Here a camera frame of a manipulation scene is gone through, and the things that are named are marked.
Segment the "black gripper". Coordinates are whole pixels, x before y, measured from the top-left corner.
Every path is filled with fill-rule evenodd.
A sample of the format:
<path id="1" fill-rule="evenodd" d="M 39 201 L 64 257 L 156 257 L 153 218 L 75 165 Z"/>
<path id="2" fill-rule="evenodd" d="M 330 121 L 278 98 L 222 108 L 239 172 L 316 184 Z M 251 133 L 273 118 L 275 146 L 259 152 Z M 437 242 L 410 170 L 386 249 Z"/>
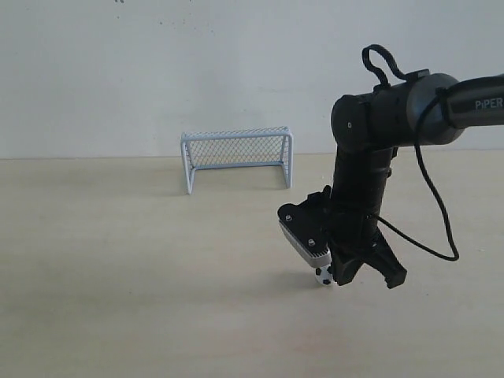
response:
<path id="1" fill-rule="evenodd" d="M 407 270 L 396 258 L 377 222 L 370 209 L 333 206 L 329 210 L 328 247 L 332 276 L 338 286 L 351 283 L 365 262 L 381 273 L 388 289 L 405 283 Z"/>

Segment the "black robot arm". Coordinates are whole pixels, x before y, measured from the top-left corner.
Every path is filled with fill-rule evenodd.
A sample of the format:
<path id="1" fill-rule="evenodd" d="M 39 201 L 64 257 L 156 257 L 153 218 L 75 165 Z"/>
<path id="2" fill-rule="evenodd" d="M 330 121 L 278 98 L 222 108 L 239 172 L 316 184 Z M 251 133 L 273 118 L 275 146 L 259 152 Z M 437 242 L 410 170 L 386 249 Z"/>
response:
<path id="1" fill-rule="evenodd" d="M 406 269 L 377 226 L 399 148 L 445 146 L 467 128 L 502 123 L 501 75 L 459 81 L 434 73 L 340 98 L 331 114 L 337 144 L 328 224 L 334 281 L 348 284 L 369 265 L 389 288 L 405 282 Z"/>

